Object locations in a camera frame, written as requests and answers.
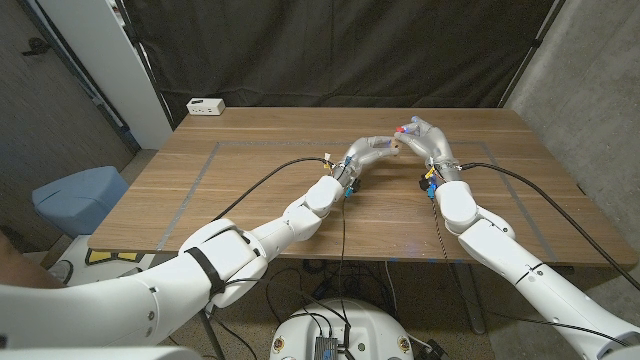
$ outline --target wooden table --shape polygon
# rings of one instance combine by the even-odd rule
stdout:
[[[257,180],[299,157],[339,160],[363,136],[392,135],[412,115],[440,127],[460,163],[487,162],[519,173],[547,191],[620,264],[635,251],[535,134],[506,109],[228,108],[221,116],[187,116],[91,236],[96,250],[172,253]],[[431,203],[418,187],[423,161],[407,147],[363,173],[345,205],[346,259],[441,262]],[[319,162],[285,168],[227,217],[253,229],[282,214],[327,173]],[[605,265],[605,260],[526,185],[476,168],[463,172],[479,205],[505,218],[520,244],[546,262]],[[443,230],[450,260],[470,262]],[[310,240],[281,256],[340,257],[342,217],[336,205]]]

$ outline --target blue connector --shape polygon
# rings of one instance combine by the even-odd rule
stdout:
[[[429,188],[427,189],[427,196],[429,197],[429,199],[433,199],[436,196],[436,177],[432,175],[429,180],[430,181]]]

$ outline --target table leg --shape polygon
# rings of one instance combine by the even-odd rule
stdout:
[[[202,320],[202,325],[204,326],[204,330],[207,332],[209,341],[211,341],[211,346],[213,347],[213,351],[216,353],[216,358],[218,358],[218,360],[224,360],[224,353],[222,352],[222,348],[220,347],[220,343],[218,342],[216,333],[213,332],[213,327],[209,322],[207,313],[204,312],[204,310],[200,310],[198,314],[200,314],[200,320]]]
[[[475,304],[480,304],[478,293],[476,291],[476,284],[473,281],[473,274],[471,274],[471,265],[454,264],[453,270],[458,277],[458,282],[460,283],[460,288],[465,299]],[[477,335],[484,334],[486,332],[486,326],[484,324],[484,319],[482,318],[482,312],[478,306],[469,303],[469,301],[465,300],[464,304],[467,307],[467,315],[469,316],[469,322],[471,323],[471,330]]]

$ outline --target black curtain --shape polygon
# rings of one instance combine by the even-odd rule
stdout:
[[[179,123],[227,106],[495,107],[553,0],[129,0]]]

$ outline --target yellow object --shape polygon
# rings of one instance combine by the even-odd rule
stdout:
[[[129,262],[140,262],[144,254],[137,253],[110,253],[103,251],[87,250],[87,256],[84,258],[84,263],[89,265],[100,264],[112,260],[123,260]]]

